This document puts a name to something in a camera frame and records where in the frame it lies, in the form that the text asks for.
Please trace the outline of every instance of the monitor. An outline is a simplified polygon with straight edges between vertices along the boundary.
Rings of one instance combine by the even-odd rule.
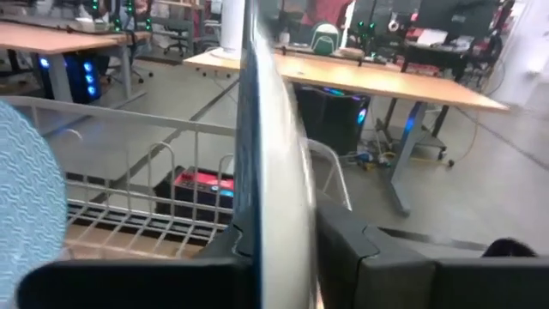
[[[443,30],[447,41],[460,36],[476,39],[490,33],[497,0],[423,0],[414,27]]]

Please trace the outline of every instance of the gray desk leg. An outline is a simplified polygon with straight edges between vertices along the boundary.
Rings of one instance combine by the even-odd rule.
[[[124,96],[126,99],[131,97],[131,65],[130,50],[128,46],[120,47],[120,73],[122,73],[122,84],[124,85]]]
[[[404,172],[404,168],[410,159],[413,146],[418,140],[421,133],[421,124],[423,124],[423,118],[425,117],[425,111],[427,104],[424,102],[416,102],[410,112],[404,133],[400,143],[400,149],[396,154],[393,164],[389,169],[389,173],[386,174],[387,185],[389,186],[390,194],[393,197],[394,205],[396,209],[402,212],[403,215],[410,215],[410,205],[407,202],[406,194],[401,186],[401,175]]]
[[[67,76],[67,68],[65,68],[65,60],[63,55],[50,55],[47,56],[47,59],[50,64],[49,74],[54,99],[64,102],[72,102],[69,77]]]

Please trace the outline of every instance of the blue cushion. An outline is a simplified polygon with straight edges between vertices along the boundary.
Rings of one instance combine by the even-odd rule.
[[[0,101],[0,304],[30,270],[62,250],[67,201],[47,142]]]

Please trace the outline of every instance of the caster wheel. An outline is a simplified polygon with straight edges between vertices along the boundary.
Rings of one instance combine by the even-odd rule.
[[[445,156],[446,156],[446,150],[441,150],[441,151],[438,153],[437,159],[440,161],[440,160],[444,159]]]

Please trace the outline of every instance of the computer tower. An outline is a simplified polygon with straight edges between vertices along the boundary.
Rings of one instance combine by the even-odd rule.
[[[64,55],[70,92],[75,103],[89,104],[101,96],[100,75],[93,53],[69,52]],[[50,80],[50,64],[46,57],[34,55],[39,77],[44,87],[44,96],[54,99]]]
[[[338,155],[356,152],[371,98],[300,84],[294,89],[307,136],[330,146]]]

